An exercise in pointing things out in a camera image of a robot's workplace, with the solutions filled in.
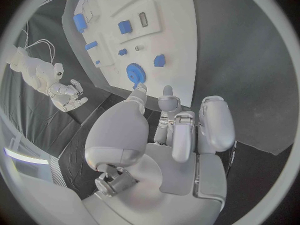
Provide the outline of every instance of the white humanoid robot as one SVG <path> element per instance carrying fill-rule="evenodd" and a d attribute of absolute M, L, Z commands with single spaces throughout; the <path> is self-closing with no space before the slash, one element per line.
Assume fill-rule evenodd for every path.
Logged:
<path fill-rule="evenodd" d="M 88 101 L 86 97 L 78 99 L 83 94 L 83 88 L 78 81 L 72 79 L 72 85 L 68 86 L 60 83 L 64 74 L 61 63 L 53 66 L 39 58 L 29 57 L 24 48 L 15 46 L 12 46 L 6 62 L 12 70 L 22 73 L 28 85 L 50 96 L 53 104 L 63 112 L 76 109 Z"/>
<path fill-rule="evenodd" d="M 86 199 L 102 209 L 91 214 L 108 225 L 212 225 L 227 195 L 224 167 L 215 153 L 235 142 L 228 105 L 219 96 L 203 100 L 196 143 L 195 113 L 182 111 L 166 86 L 158 99 L 162 116 L 156 142 L 147 143 L 146 93 L 139 83 L 98 118 L 87 136 L 85 159 L 103 172 L 95 180 L 99 191 Z"/>

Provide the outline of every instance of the blue gear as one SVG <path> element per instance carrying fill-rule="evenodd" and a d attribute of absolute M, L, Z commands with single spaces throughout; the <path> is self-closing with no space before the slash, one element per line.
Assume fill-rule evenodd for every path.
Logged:
<path fill-rule="evenodd" d="M 136 89 L 139 83 L 146 82 L 146 73 L 140 65 L 131 63 L 127 66 L 126 72 L 129 80 L 134 83 L 133 89 Z"/>

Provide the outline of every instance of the light strip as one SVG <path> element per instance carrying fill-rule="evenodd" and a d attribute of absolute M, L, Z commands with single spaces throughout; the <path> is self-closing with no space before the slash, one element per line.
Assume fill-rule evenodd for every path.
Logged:
<path fill-rule="evenodd" d="M 15 153 L 14 151 L 11 151 L 7 148 L 4 148 L 4 151 L 6 153 L 6 155 L 14 158 L 14 159 L 18 159 L 24 162 L 28 162 L 28 163 L 33 163 L 33 164 L 49 164 L 47 160 L 44 159 L 39 159 L 39 158 L 33 158 L 30 156 L 24 156 L 18 153 Z"/>

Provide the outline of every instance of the blue button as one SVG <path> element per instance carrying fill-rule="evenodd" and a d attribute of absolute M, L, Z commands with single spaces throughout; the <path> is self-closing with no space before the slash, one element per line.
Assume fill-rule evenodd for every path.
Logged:
<path fill-rule="evenodd" d="M 96 47 L 96 46 L 98 46 L 98 43 L 96 41 L 93 41 L 93 42 L 85 45 L 85 50 L 89 50 L 89 49 L 91 49 L 93 47 Z"/>
<path fill-rule="evenodd" d="M 78 13 L 73 17 L 74 23 L 78 32 L 83 33 L 84 30 L 88 27 L 85 21 L 85 18 L 82 13 Z"/>
<path fill-rule="evenodd" d="M 133 31 L 129 20 L 119 22 L 118 26 L 121 34 L 127 34 Z"/>
<path fill-rule="evenodd" d="M 127 49 L 124 48 L 124 49 L 120 50 L 120 51 L 118 52 L 118 54 L 119 54 L 120 56 L 123 56 L 123 55 L 127 54 Z"/>
<path fill-rule="evenodd" d="M 154 67 L 164 67 L 166 64 L 165 55 L 157 55 L 154 59 Z"/>

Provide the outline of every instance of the blue block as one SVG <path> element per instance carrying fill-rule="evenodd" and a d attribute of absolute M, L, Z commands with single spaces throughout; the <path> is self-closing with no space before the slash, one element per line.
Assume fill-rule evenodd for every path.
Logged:
<path fill-rule="evenodd" d="M 154 59 L 154 67 L 164 67 L 166 64 L 165 55 L 157 55 Z"/>
<path fill-rule="evenodd" d="M 88 27 L 85 21 L 85 18 L 82 13 L 78 13 L 73 17 L 74 23 L 76 25 L 76 28 L 78 32 L 81 34 L 84 32 L 84 30 Z"/>
<path fill-rule="evenodd" d="M 85 45 L 85 50 L 89 50 L 89 49 L 94 48 L 96 46 L 98 46 L 98 43 L 96 41 L 93 41 L 93 42 Z"/>
<path fill-rule="evenodd" d="M 118 26 L 121 34 L 127 34 L 133 31 L 129 20 L 119 22 Z"/>
<path fill-rule="evenodd" d="M 127 49 L 124 48 L 124 49 L 120 50 L 120 51 L 118 52 L 118 54 L 119 54 L 120 56 L 123 56 L 123 55 L 127 54 Z"/>

